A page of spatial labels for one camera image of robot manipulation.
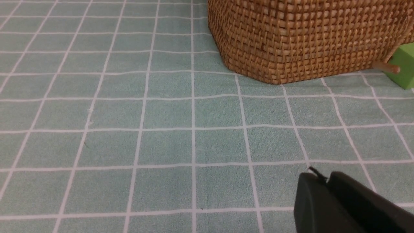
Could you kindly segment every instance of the green foam block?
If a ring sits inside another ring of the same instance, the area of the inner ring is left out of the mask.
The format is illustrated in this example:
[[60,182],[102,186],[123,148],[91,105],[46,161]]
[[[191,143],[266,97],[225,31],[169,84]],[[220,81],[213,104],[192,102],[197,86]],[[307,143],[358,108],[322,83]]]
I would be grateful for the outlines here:
[[414,88],[414,43],[398,47],[389,64],[399,66],[399,74],[384,72],[393,82],[403,89]]

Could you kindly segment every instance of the woven rattan basket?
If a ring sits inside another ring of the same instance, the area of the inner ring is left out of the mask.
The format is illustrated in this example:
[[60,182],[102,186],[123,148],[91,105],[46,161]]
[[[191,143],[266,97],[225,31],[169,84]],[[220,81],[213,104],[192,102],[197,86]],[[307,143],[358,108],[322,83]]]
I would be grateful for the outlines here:
[[227,68],[283,84],[369,69],[374,61],[385,67],[398,46],[410,40],[413,4],[208,0],[208,26]]

